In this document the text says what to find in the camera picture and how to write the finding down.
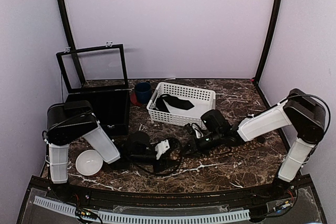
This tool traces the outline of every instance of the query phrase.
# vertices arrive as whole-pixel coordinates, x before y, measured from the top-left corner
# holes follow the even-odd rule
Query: perforated white rail
[[[35,196],[34,204],[66,216],[75,217],[76,208],[71,205],[63,204],[61,202],[56,202],[54,200],[39,196]],[[220,224],[220,223],[233,223],[250,219],[249,210],[226,212],[214,215],[181,216],[181,217],[122,215],[104,211],[99,211],[98,215],[104,223],[131,223],[131,224],[206,224],[206,223]]]

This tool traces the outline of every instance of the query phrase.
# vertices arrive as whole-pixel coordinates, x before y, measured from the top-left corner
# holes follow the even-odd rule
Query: dark blue mug
[[[140,82],[134,87],[136,100],[141,104],[149,103],[152,97],[152,86],[149,82]]]

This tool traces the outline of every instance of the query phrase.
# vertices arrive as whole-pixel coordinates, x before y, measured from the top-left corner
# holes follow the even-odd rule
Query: black box
[[[86,80],[82,66],[80,63],[81,55],[84,58],[92,57],[92,55],[113,54],[119,50],[122,79],[114,80]],[[106,45],[101,47],[91,47],[77,50],[66,50],[56,54],[57,60],[61,69],[61,74],[64,78],[64,83],[68,90],[67,102],[70,101],[89,101],[92,105],[93,112],[100,125],[105,132],[110,136],[127,135],[129,128],[129,114],[130,114],[130,94],[127,79],[127,71],[125,64],[125,57],[123,45]],[[72,88],[69,80],[69,73],[65,66],[65,57],[71,57],[73,63],[73,70],[76,71],[76,78],[78,78],[79,88]],[[90,87],[88,83],[99,82],[104,83],[103,86]]]

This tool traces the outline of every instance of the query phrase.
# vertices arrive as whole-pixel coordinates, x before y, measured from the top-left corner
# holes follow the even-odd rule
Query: white bowl
[[[103,159],[95,150],[82,152],[76,159],[76,169],[84,176],[93,176],[103,166]]]

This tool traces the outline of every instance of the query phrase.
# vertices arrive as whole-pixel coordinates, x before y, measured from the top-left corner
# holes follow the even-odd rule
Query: dark marble countertop
[[[130,88],[142,80],[130,80]],[[163,80],[150,80],[155,89]],[[230,123],[242,120],[248,114],[256,114],[265,109],[253,84],[248,80],[228,79],[179,79],[165,82],[214,90],[216,109],[220,110]],[[106,81],[89,83],[90,86],[108,84]],[[130,133],[148,133],[153,142],[166,137],[178,138],[182,144],[189,139],[183,127],[152,122],[145,106],[130,107]],[[132,167],[129,170],[111,170],[106,164],[95,177],[80,175],[75,168],[76,158],[92,147],[83,139],[71,143],[69,148],[69,181],[71,184],[134,193],[202,193],[225,189],[236,189],[269,184],[280,166],[285,154],[285,146],[274,131],[265,134],[266,142],[253,140],[233,148],[228,154],[225,147],[214,149],[203,158],[185,158],[180,169],[168,177],[156,177]]]

